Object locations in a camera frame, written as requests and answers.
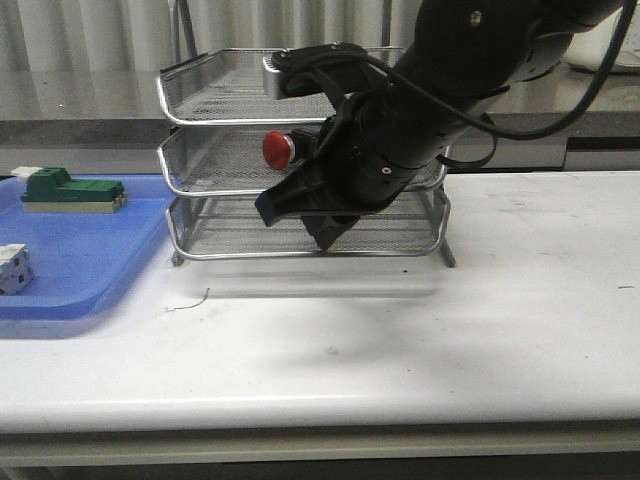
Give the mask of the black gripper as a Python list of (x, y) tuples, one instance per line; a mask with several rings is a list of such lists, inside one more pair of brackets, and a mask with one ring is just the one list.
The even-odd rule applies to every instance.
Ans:
[(267, 227), (303, 215), (302, 223), (320, 250), (328, 250), (361, 215), (388, 206), (467, 129), (453, 114), (398, 82), (331, 100), (339, 108), (314, 157), (254, 202)]

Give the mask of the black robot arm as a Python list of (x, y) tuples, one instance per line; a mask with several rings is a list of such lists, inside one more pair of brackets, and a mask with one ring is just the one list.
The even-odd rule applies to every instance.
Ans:
[[(533, 140), (568, 126), (604, 83), (634, 10), (631, 1), (426, 1), (413, 43), (393, 67), (356, 50), (296, 60), (282, 88), (295, 93), (300, 83), (315, 83), (336, 113), (299, 169), (291, 208), (327, 249), (361, 216), (388, 206), (466, 129)], [(610, 46), (570, 114), (528, 131), (489, 120), (488, 108), (511, 85), (546, 75), (575, 34), (613, 13), (620, 21)]]

